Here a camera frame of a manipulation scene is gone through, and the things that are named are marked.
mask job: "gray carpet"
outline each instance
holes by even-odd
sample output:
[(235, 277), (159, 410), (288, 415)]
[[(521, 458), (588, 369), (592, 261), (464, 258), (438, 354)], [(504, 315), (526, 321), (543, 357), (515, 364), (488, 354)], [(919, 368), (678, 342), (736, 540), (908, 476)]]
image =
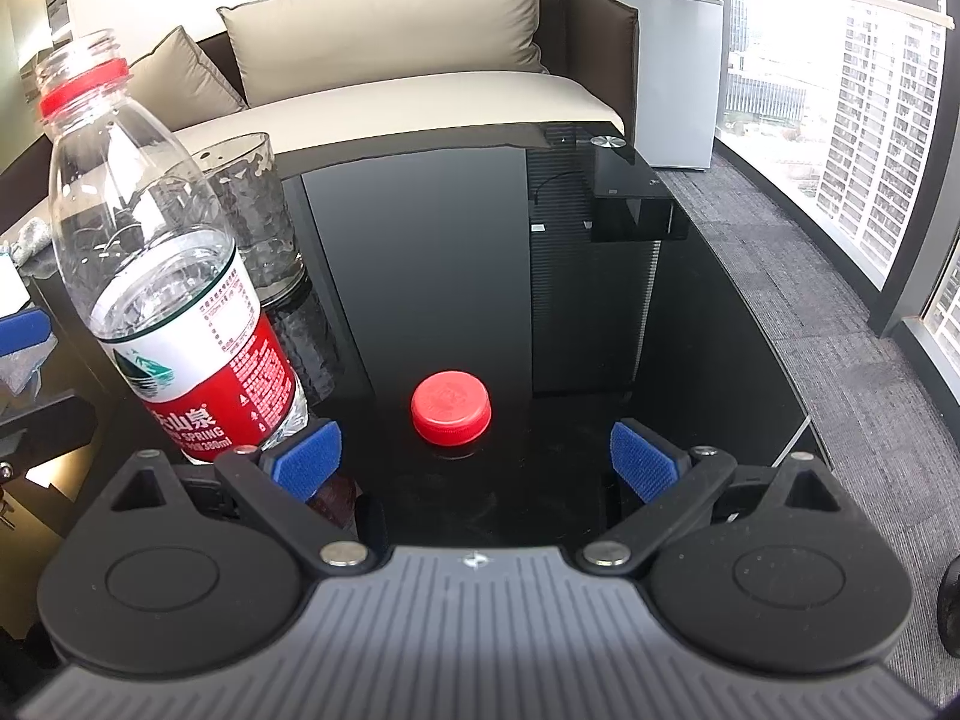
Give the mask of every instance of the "gray carpet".
[(960, 554), (960, 453), (899, 348), (802, 230), (729, 162), (661, 172), (740, 288), (808, 404), (836, 475), (914, 584), (913, 617), (889, 664), (931, 701), (960, 692), (960, 661), (934, 605)]

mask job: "beige sofa seat cushion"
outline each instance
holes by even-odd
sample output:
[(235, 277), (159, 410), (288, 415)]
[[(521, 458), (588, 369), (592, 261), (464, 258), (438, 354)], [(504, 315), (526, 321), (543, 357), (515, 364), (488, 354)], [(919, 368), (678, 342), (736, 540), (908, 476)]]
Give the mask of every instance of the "beige sofa seat cushion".
[(253, 106), (407, 76), (542, 71), (539, 0), (261, 0), (219, 14)]
[(247, 108), (182, 26), (136, 60), (130, 70), (131, 97), (172, 130)]
[(315, 92), (198, 124), (176, 134), (191, 153), (248, 132), (267, 132), (274, 153), (478, 124), (611, 122), (613, 108), (576, 81), (533, 73), (449, 73)]

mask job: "plastic water bottle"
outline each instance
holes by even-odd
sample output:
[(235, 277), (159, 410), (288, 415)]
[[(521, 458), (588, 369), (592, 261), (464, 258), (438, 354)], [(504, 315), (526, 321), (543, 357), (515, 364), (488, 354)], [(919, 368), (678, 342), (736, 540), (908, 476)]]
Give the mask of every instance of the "plastic water bottle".
[(191, 460), (274, 445), (306, 424), (304, 391), (203, 172), (127, 78), (109, 30), (37, 67), (67, 293)]

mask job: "refrigerator freezer door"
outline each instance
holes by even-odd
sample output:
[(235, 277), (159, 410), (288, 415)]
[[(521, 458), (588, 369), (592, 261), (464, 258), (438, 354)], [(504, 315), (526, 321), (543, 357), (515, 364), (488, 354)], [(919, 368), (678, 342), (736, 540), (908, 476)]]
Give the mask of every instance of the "refrigerator freezer door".
[(720, 90), (723, 5), (618, 1), (640, 12), (635, 148), (653, 167), (705, 170)]

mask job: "red and white label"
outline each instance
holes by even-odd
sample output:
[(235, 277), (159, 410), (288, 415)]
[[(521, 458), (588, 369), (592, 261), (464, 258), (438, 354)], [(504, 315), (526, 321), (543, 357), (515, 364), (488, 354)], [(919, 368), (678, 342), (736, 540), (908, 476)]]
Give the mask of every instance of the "red and white label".
[(294, 372), (235, 250), (216, 282), (174, 319), (100, 343), (171, 439), (196, 460), (264, 442), (293, 401)]

